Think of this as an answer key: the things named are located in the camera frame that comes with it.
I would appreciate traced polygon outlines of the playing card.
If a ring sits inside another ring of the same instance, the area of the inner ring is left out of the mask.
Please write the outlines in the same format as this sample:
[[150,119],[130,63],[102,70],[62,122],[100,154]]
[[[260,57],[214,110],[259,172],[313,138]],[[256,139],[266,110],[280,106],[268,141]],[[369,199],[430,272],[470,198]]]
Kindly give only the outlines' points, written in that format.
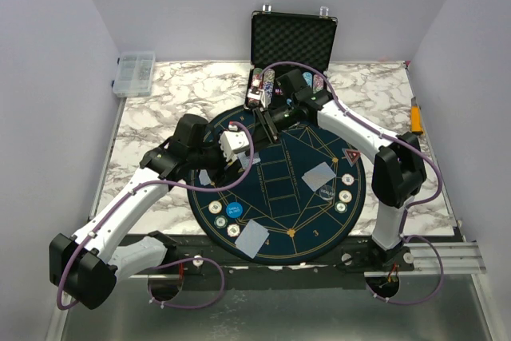
[[326,162],[323,162],[305,172],[302,176],[302,180],[312,192],[316,192],[335,177],[336,173]]
[[236,248],[250,259],[254,259],[263,247],[269,231],[254,220],[249,220],[235,241]]
[[202,186],[210,185],[211,179],[208,175],[208,172],[206,170],[200,170],[199,172],[199,182]]
[[[245,153],[240,153],[240,154],[237,155],[237,157],[238,157],[238,160],[241,163],[242,168],[246,169],[249,166],[249,164],[250,164],[250,156],[246,155]],[[255,153],[254,157],[252,159],[252,164],[256,165],[256,164],[258,164],[260,162],[261,162],[261,160],[260,160],[259,154]]]

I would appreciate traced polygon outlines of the blue small blind button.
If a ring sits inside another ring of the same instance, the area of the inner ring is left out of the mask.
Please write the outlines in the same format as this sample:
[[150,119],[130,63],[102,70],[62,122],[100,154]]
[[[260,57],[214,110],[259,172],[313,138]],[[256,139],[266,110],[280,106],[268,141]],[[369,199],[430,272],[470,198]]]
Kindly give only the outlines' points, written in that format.
[[239,202],[231,202],[226,206],[226,214],[229,218],[236,219],[243,215],[244,208]]

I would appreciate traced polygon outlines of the green white chip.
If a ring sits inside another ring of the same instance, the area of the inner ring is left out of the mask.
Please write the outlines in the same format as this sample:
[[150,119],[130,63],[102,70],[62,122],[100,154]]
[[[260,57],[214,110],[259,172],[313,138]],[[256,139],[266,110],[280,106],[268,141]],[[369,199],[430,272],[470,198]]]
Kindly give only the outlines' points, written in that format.
[[214,225],[217,228],[225,228],[228,224],[228,219],[225,216],[218,216],[214,220]]

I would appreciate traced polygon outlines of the red triangular card marker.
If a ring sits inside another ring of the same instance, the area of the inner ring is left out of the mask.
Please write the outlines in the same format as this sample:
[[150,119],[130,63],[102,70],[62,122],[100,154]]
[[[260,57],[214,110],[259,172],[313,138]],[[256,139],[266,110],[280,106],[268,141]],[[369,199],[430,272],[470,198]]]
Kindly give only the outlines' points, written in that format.
[[343,149],[344,156],[351,167],[355,166],[361,153],[356,149]]

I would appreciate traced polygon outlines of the clear dealer button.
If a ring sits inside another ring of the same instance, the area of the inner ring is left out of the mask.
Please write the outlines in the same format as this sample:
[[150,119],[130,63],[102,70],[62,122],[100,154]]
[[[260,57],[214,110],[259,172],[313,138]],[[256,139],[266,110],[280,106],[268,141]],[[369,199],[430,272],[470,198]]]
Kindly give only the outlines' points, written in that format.
[[325,201],[332,201],[335,198],[335,190],[330,185],[323,185],[318,190],[318,195]]

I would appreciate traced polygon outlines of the red white poker chip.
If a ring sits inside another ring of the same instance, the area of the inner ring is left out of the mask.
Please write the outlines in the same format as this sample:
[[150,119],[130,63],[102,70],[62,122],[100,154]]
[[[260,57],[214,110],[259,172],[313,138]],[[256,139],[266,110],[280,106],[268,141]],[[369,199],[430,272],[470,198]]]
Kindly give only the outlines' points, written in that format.
[[347,185],[347,186],[351,186],[354,182],[355,182],[355,178],[349,174],[349,173],[345,173],[341,176],[341,181]]

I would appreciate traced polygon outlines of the yellow white poker chip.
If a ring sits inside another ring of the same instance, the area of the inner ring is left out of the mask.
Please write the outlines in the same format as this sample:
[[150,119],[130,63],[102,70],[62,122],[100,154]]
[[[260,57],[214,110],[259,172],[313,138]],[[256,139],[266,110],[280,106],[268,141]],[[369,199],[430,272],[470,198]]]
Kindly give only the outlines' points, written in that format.
[[339,192],[339,200],[344,204],[348,204],[352,201],[352,194],[347,190],[342,190]]

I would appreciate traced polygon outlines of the green poker chip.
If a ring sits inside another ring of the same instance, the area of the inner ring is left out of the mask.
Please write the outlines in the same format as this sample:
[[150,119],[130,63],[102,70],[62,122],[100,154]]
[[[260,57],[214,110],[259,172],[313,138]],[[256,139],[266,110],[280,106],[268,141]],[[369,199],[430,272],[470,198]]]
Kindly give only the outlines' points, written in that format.
[[346,211],[347,211],[347,205],[346,205],[346,204],[344,204],[343,202],[337,202],[337,203],[335,204],[335,210],[336,210],[336,212],[338,212],[338,213],[344,213],[344,212],[346,212]]

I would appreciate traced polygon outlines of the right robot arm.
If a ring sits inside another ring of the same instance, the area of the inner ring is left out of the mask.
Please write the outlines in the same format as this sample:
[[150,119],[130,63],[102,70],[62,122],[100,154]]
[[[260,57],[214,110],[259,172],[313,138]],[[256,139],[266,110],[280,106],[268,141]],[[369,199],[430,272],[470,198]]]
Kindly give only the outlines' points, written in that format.
[[263,121],[253,133],[256,144],[276,139],[280,131],[306,121],[353,145],[373,165],[372,190],[378,199],[377,221],[371,239],[375,246],[367,251],[369,265],[386,270],[396,261],[395,248],[403,242],[402,230],[407,210],[415,202],[426,180],[426,157],[418,138],[411,132],[399,135],[384,129],[348,109],[334,91],[314,92],[298,68],[275,79],[290,105],[261,111]]

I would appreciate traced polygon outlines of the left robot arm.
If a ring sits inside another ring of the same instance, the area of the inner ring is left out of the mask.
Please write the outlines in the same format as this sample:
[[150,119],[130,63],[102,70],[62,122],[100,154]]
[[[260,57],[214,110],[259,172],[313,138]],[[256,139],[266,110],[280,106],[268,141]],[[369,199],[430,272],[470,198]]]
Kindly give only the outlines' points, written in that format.
[[128,246],[121,241],[172,189],[224,192],[248,176],[256,152],[248,129],[232,122],[212,141],[205,141],[209,127],[206,119],[185,114],[174,134],[142,157],[128,184],[106,208],[72,236],[53,238],[50,282],[57,287],[58,309],[69,310],[78,303],[95,309],[122,280],[145,270],[182,270],[195,261],[179,259],[176,245],[159,232]]

